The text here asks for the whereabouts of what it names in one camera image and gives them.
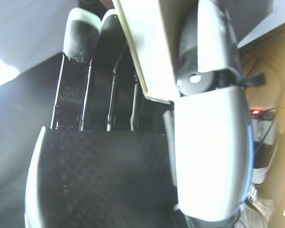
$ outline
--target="circular hole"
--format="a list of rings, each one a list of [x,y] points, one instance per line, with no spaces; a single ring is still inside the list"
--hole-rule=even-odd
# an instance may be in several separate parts
[[[192,75],[189,78],[190,83],[198,83],[201,80],[201,76],[200,75]]]

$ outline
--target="red light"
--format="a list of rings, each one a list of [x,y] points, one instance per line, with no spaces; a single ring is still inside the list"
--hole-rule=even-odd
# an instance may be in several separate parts
[[[260,113],[260,110],[253,110],[252,114],[257,115]]]

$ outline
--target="textured black panel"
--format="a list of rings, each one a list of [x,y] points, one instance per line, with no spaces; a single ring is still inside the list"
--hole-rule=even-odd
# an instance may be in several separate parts
[[[38,178],[45,227],[173,227],[161,210],[176,200],[164,135],[47,129]]]

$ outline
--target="white cable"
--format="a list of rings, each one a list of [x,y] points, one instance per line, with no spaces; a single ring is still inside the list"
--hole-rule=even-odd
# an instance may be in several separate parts
[[[275,149],[274,149],[274,152],[273,152],[273,154],[272,154],[272,156],[271,156],[270,162],[269,162],[269,164],[268,164],[266,170],[265,170],[263,173],[261,173],[261,174],[255,175],[256,177],[265,175],[265,174],[269,171],[269,169],[271,168],[271,165],[272,165],[272,163],[273,163],[273,161],[274,161],[274,158],[275,158],[275,155],[276,155],[276,153],[277,153],[277,149],[278,149],[278,147],[279,147],[279,143],[280,143],[280,137],[279,137],[279,136],[276,138],[276,142],[275,142],[275,143],[276,143],[276,144],[275,144]]]

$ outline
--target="brown surface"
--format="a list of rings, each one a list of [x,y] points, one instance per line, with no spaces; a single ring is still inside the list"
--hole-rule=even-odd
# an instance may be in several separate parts
[[[266,74],[266,85],[246,90],[251,107],[274,108],[280,116],[280,146],[261,190],[275,201],[270,227],[284,228],[285,217],[285,24],[243,47],[243,71],[251,75],[259,70]]]

